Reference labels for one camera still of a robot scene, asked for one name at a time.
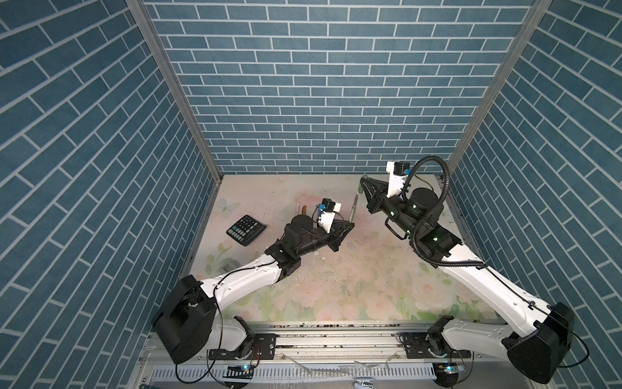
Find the green pen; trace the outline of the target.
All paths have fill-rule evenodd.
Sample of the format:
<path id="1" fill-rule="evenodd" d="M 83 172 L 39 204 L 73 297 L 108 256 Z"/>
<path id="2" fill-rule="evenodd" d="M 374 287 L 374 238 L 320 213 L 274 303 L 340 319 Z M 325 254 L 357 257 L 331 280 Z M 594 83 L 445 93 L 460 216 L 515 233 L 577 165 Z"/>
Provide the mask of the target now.
<path id="1" fill-rule="evenodd" d="M 358 199 L 359 199 L 359 192 L 357 191 L 353 200 L 353 204 L 351 206 L 351 212 L 350 212 L 350 216 L 348 218 L 349 222 L 353 223 L 354 222 L 354 217 L 356 215 L 356 209 L 357 209 L 357 204 L 358 204 Z"/>

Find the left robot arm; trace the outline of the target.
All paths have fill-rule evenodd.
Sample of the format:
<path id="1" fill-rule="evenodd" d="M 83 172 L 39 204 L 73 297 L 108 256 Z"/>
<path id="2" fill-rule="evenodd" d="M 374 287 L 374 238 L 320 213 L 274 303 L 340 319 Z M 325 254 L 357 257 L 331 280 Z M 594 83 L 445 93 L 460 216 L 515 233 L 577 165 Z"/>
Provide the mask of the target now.
<path id="1" fill-rule="evenodd" d="M 338 219 L 325 229 L 311 217 L 298 215 L 285 225 L 282 237 L 249 264 L 210 279 L 188 275 L 179 280 L 152 319 L 173 363 L 189 361 L 204 349 L 248 356 L 255 333 L 240 316 L 224 319 L 225 308 L 292 275 L 304 255 L 324 246 L 338 251 L 354 227 Z"/>

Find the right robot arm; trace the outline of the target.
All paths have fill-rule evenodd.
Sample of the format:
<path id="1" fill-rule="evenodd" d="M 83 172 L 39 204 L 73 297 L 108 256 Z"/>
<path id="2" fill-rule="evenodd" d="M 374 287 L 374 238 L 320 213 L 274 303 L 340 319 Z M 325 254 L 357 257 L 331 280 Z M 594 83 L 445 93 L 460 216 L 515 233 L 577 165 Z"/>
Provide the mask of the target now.
<path id="1" fill-rule="evenodd" d="M 504 277 L 461 238 L 438 222 L 450 191 L 450 169 L 438 156 L 416 164 L 390 162 L 388 181 L 361 178 L 370 213 L 386 215 L 385 226 L 406 241 L 426 264 L 440 269 L 488 304 L 504 324 L 478 324 L 440 317 L 427 331 L 429 353 L 449 358 L 463 350 L 508 361 L 535 383 L 552 381 L 578 335 L 574 311 L 550 305 Z"/>

